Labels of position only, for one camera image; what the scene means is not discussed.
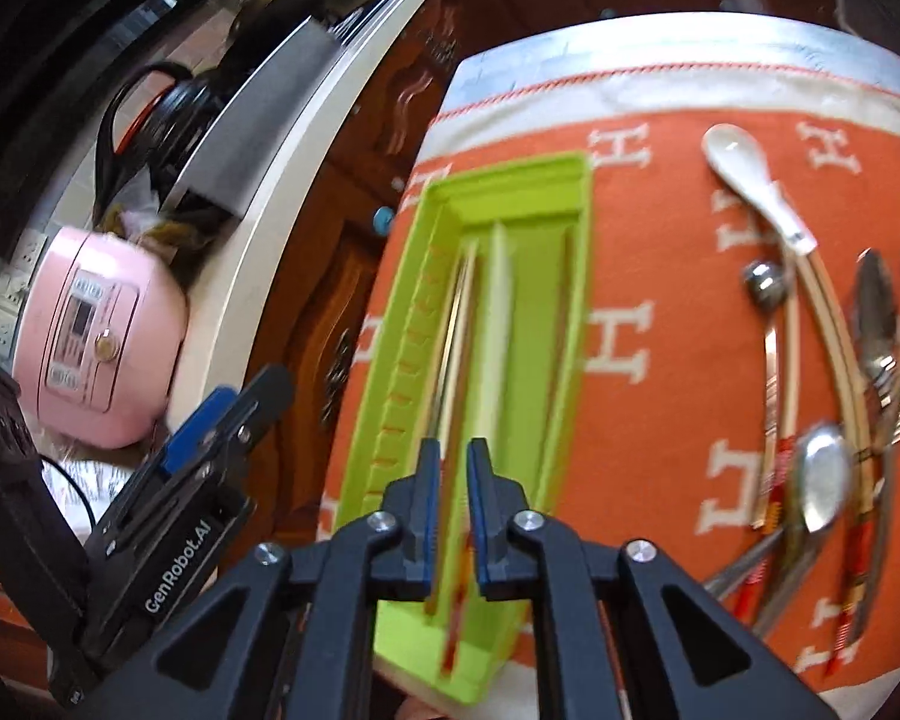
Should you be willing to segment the bamboo chopstick red-striped end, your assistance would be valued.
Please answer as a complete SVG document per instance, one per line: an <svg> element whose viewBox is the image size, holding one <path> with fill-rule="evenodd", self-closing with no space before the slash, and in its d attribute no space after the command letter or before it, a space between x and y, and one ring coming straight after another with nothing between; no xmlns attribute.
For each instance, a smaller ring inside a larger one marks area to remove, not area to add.
<svg viewBox="0 0 900 720"><path fill-rule="evenodd" d="M440 335L439 359L425 428L425 435L434 439L440 449L440 499L434 587L429 600L424 603L424 612L429 617L436 616L439 609L440 584L443 569L447 566L447 554L450 553L448 543L457 510L455 483L458 475L457 444L460 433L457 427L460 411L458 390L468 366L466 358L470 344L470 322L478 271L479 244L470 241L463 247L453 271L452 291L448 298L445 322Z"/></svg>

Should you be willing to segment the brown wooden chopstick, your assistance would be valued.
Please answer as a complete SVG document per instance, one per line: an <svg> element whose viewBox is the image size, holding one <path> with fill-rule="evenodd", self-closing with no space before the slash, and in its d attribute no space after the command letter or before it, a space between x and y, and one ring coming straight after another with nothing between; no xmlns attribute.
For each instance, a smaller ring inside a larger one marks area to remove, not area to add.
<svg viewBox="0 0 900 720"><path fill-rule="evenodd" d="M535 509L548 507L559 486L564 411L574 380L575 257L566 226L551 232L498 226L487 239L458 390L457 510L440 584L448 600L442 681L486 681L517 635L514 613L481 611L466 445L486 439L496 470L516 479Z"/></svg>

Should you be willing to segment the large metal tablespoon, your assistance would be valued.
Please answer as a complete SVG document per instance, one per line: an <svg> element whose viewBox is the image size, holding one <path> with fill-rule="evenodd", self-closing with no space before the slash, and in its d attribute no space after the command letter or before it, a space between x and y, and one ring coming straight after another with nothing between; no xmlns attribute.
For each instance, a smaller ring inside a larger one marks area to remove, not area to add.
<svg viewBox="0 0 900 720"><path fill-rule="evenodd" d="M894 377L898 372L896 346L898 346L898 303L894 296L893 280L888 266L877 249L865 249L857 259L855 275L854 340L857 345L857 361L865 377L866 398L870 410L871 442L873 457L877 459L875 491L873 491L873 525L870 559L866 564L865 590L859 606L850 640L857 642L868 624L878 582L883 570L883 551L886 548L886 527L883 523L883 468L881 456L888 442L888 419L893 405Z"/></svg>

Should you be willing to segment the white ceramic soup spoon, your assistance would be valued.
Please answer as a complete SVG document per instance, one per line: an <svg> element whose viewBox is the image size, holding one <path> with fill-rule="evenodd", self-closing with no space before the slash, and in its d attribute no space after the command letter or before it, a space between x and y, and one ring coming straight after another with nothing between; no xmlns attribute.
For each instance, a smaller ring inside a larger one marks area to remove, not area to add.
<svg viewBox="0 0 900 720"><path fill-rule="evenodd" d="M793 255L808 257L818 249L809 227L772 179L766 153L751 133L736 125L715 124L704 133L701 148L710 169L763 216Z"/></svg>

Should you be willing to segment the white kitchen countertop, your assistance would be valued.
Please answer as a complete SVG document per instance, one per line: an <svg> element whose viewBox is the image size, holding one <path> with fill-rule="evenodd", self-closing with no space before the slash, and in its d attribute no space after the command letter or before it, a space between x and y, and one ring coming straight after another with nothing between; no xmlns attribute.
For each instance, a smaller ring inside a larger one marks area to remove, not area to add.
<svg viewBox="0 0 900 720"><path fill-rule="evenodd" d="M165 410L180 426L217 385L244 382L272 280L305 195L346 115L424 0L397 0L357 32L305 105L251 197L188 293L190 321Z"/></svg>

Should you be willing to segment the pink rice cooker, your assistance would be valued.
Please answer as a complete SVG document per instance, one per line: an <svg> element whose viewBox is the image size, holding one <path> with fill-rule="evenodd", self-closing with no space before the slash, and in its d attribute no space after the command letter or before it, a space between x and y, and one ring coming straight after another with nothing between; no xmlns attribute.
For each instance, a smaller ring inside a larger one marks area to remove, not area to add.
<svg viewBox="0 0 900 720"><path fill-rule="evenodd" d="M37 268L13 360L20 408L99 449L144 439L164 414L188 304L157 255L64 226Z"/></svg>

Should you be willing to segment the green plastic utensil tray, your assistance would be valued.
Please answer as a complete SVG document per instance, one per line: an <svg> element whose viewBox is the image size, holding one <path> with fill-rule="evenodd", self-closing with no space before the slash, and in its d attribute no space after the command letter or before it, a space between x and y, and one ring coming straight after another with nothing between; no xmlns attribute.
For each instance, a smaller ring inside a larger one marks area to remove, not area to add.
<svg viewBox="0 0 900 720"><path fill-rule="evenodd" d="M439 441L434 593L382 606L375 653L442 704L484 697L528 614L476 589L466 445L486 440L494 470L551 507L580 382L592 221L583 154L444 169L411 208L383 314L365 321L367 376L325 500L336 527L370 514L421 442Z"/></svg>

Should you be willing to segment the stainless steel splash panel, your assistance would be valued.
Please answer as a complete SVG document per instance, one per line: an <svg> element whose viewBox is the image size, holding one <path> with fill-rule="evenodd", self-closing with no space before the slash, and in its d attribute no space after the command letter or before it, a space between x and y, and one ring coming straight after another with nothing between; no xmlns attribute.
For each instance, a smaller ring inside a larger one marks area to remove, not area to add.
<svg viewBox="0 0 900 720"><path fill-rule="evenodd" d="M308 18L266 57L215 117L164 206L205 200L234 218L250 208L284 138L317 91L341 44Z"/></svg>

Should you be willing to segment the orange H-pattern blanket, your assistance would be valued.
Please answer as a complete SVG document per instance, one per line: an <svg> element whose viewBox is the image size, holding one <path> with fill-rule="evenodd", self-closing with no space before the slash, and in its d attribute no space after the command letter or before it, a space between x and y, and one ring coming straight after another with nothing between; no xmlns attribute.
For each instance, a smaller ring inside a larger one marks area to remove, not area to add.
<svg viewBox="0 0 900 720"><path fill-rule="evenodd" d="M645 536L692 575L754 535L761 321L741 266L770 249L707 166L718 122L763 145L834 293L900 257L900 93L832 71L683 62L447 99L386 244L317 532L411 470L458 254L509 236L514 313L494 465L585 538Z"/></svg>

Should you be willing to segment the black kettle red trim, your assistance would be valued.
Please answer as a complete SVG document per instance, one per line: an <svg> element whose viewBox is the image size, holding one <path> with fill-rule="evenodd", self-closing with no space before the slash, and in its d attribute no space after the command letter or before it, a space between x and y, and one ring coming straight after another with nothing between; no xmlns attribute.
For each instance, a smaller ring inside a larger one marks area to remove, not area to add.
<svg viewBox="0 0 900 720"><path fill-rule="evenodd" d="M115 145L116 113L131 91L154 73L172 82L144 106ZM214 68L193 73L180 62L160 60L138 68L118 88L103 111L95 138L95 224L102 223L116 194L141 169L149 171L157 200L167 198L190 154L222 110L224 103L215 82Z"/></svg>

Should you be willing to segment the metal spoon bowl near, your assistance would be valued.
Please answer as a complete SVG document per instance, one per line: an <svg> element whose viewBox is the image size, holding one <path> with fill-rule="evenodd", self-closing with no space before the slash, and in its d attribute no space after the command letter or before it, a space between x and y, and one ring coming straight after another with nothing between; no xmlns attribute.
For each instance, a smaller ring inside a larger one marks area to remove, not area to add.
<svg viewBox="0 0 900 720"><path fill-rule="evenodd" d="M724 600L738 590L759 564L781 546L787 536L798 539L798 553L792 566L770 590L751 624L764 639L775 628L788 603L820 557L827 534L841 515L850 493L854 452L834 422L820 422L798 437L793 450L793 468L788 475L788 500L797 504L797 522L781 525L763 536L735 561L707 578L704 589L713 598Z"/></svg>

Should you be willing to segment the pale bamboo chopstick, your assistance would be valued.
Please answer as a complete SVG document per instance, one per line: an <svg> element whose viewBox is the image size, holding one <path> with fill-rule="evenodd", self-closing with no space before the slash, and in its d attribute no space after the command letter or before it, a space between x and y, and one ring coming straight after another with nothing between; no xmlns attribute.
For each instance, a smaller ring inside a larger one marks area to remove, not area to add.
<svg viewBox="0 0 900 720"><path fill-rule="evenodd" d="M758 532L763 535L763 543L773 536L782 536L787 508L787 476L792 460L793 434L797 424L798 394L800 393L800 328L798 328L798 298L790 282L788 296L777 312L777 333L779 333L779 355L781 355L781 417L775 450L774 483L770 493L767 522Z"/></svg>

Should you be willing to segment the small round metal spoon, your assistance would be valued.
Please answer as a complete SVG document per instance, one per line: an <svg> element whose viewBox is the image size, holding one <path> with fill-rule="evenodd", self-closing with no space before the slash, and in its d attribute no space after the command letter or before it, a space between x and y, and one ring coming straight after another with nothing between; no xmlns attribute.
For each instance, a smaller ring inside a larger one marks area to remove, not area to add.
<svg viewBox="0 0 900 720"><path fill-rule="evenodd" d="M777 312L787 299L788 283L784 270L778 263L755 260L745 266L743 284L752 305L764 319L764 444L751 511L751 527L761 530L767 522L774 483L775 450L781 417L781 355Z"/></svg>

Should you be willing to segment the bamboo chopstick dark band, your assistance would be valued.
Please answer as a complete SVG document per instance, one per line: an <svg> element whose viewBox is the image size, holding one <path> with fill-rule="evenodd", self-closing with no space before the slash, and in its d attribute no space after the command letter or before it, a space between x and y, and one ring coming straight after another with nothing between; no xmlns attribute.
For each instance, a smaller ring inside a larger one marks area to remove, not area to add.
<svg viewBox="0 0 900 720"><path fill-rule="evenodd" d="M848 530L842 563L841 600L831 655L824 667L829 678L841 667L852 649L850 629L860 621L865 582L870 574L871 550L875 539L875 459L871 450L870 416L866 408L865 382L860 374L847 320L836 289L818 249L795 260L798 277L808 296L811 312L823 337L832 383L841 411L845 442L852 454Z"/></svg>

